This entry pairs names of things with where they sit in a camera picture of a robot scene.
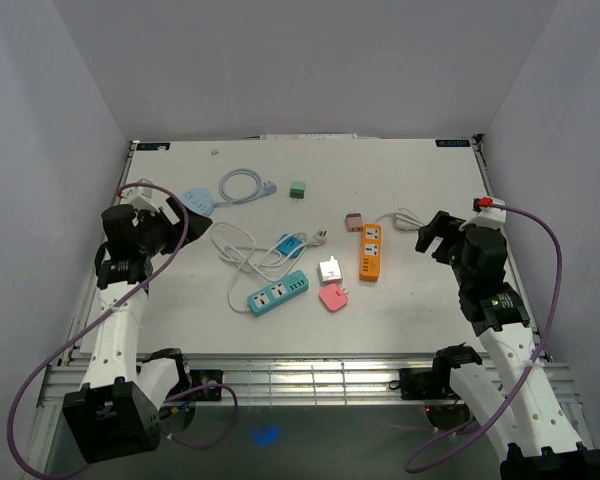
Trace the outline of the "round light blue power strip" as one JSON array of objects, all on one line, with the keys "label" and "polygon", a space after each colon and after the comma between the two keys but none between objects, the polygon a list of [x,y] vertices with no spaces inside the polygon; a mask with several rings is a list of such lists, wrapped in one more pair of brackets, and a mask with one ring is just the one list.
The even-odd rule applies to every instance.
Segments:
[{"label": "round light blue power strip", "polygon": [[180,196],[180,200],[191,212],[200,216],[210,217],[215,209],[213,195],[207,188],[191,188]]}]

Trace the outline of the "white silver plug adapter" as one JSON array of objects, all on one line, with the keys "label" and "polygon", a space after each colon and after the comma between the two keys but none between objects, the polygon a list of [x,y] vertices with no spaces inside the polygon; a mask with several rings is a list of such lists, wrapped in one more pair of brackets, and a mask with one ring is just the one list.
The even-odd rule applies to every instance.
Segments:
[{"label": "white silver plug adapter", "polygon": [[328,260],[320,261],[317,267],[319,281],[322,285],[341,284],[343,274],[339,261],[331,256]]}]

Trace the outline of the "green plug adapter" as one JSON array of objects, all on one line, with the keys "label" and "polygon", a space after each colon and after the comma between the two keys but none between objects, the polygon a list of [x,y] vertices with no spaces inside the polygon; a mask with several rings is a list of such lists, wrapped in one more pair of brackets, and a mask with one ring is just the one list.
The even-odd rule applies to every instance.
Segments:
[{"label": "green plug adapter", "polygon": [[293,200],[302,200],[305,198],[306,183],[304,181],[293,180],[290,185],[289,197]]}]

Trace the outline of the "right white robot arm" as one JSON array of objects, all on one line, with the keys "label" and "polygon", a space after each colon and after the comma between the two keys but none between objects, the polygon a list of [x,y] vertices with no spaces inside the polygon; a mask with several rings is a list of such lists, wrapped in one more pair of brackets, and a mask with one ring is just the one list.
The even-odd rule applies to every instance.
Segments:
[{"label": "right white robot arm", "polygon": [[530,317],[505,281],[508,246],[501,228],[507,207],[478,208],[469,219],[439,211],[418,230],[415,249],[440,243],[433,258],[453,270],[460,309],[498,373],[501,389],[465,345],[437,352],[434,390],[459,396],[487,437],[503,479],[600,479],[600,450],[589,449],[564,413],[538,358]]}]

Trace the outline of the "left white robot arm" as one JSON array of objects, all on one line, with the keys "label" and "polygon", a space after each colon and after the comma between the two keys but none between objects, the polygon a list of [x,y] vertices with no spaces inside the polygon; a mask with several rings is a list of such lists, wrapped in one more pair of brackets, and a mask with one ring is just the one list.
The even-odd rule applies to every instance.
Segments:
[{"label": "left white robot arm", "polygon": [[197,240],[212,224],[210,218],[180,208],[174,199],[167,203],[176,222],[142,194],[101,215],[106,240],[95,266],[99,306],[108,316],[96,328],[79,389],[63,401],[65,420],[89,464],[156,449],[164,401],[181,399],[192,387],[180,349],[138,357],[149,296],[145,281],[153,273],[153,258]]}]

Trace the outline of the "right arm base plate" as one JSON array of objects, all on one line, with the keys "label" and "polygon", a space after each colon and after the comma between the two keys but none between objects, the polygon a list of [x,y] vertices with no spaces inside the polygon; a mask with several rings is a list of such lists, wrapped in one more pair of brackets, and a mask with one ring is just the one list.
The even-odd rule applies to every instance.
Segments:
[{"label": "right arm base plate", "polygon": [[441,395],[432,369],[400,369],[399,390],[402,400],[436,400]]}]

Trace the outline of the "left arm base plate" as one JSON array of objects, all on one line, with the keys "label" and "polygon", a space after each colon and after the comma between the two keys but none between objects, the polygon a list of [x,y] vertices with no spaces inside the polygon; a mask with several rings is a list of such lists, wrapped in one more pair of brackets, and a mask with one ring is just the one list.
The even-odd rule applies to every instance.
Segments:
[{"label": "left arm base plate", "polygon": [[190,379],[192,387],[201,387],[193,392],[189,398],[197,402],[218,402],[222,398],[222,389],[217,384],[223,382],[224,372],[219,369],[191,370]]}]

